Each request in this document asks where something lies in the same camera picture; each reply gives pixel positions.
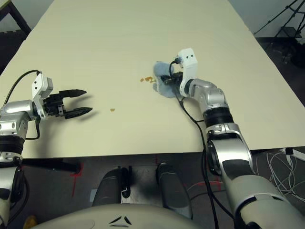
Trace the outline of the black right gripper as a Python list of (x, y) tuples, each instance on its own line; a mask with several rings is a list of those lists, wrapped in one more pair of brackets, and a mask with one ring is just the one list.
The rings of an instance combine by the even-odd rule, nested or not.
[(183, 72), (171, 72), (170, 75), (162, 75), (161, 80), (164, 84), (169, 84), (172, 89), (182, 90), (183, 84)]

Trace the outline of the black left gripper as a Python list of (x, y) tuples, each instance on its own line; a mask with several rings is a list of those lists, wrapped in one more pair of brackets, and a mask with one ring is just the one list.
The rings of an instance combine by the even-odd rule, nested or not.
[(65, 111), (63, 99), (74, 98), (86, 94), (85, 90), (81, 89), (69, 89), (59, 91), (58, 94), (50, 94), (49, 97), (43, 100), (44, 111), (49, 116), (65, 117), (65, 119), (71, 119), (82, 116), (92, 110), (92, 107), (80, 107), (71, 111)]

